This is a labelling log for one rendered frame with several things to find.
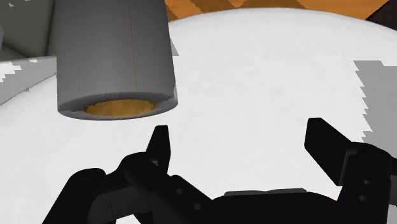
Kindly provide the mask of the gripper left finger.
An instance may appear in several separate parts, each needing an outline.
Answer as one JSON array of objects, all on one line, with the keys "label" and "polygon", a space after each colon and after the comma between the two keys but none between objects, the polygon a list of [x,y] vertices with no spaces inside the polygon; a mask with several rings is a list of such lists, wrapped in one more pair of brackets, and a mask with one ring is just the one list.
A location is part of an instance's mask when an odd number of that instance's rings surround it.
[{"label": "gripper left finger", "polygon": [[42,224],[116,224],[130,215],[140,224],[210,224],[211,199],[181,176],[168,175],[170,158],[169,129],[158,125],[147,149],[124,157],[113,172],[74,173]]}]

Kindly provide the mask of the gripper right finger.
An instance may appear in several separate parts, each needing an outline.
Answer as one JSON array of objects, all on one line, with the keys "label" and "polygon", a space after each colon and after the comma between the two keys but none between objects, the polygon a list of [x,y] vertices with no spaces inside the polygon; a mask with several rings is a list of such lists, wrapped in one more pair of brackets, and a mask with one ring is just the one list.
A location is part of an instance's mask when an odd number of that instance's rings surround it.
[{"label": "gripper right finger", "polygon": [[354,142],[322,118],[309,118],[304,147],[341,191],[340,224],[386,224],[396,159],[368,143]]}]

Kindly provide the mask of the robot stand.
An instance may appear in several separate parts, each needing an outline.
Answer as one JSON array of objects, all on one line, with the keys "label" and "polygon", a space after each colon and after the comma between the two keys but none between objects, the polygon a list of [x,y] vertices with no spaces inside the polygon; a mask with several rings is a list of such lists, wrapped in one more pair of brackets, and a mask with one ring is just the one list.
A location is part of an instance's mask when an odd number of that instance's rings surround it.
[{"label": "robot stand", "polygon": [[397,0],[388,0],[388,2],[368,16],[366,21],[397,31]]}]

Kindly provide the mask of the grey toilet paper roll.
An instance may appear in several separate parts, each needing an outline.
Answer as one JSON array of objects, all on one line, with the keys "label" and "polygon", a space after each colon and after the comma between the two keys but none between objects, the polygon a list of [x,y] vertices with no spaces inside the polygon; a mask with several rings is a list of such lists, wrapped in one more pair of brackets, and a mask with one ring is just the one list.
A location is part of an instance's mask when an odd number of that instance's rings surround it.
[{"label": "grey toilet paper roll", "polygon": [[127,120],[178,105],[164,0],[54,0],[57,109]]}]

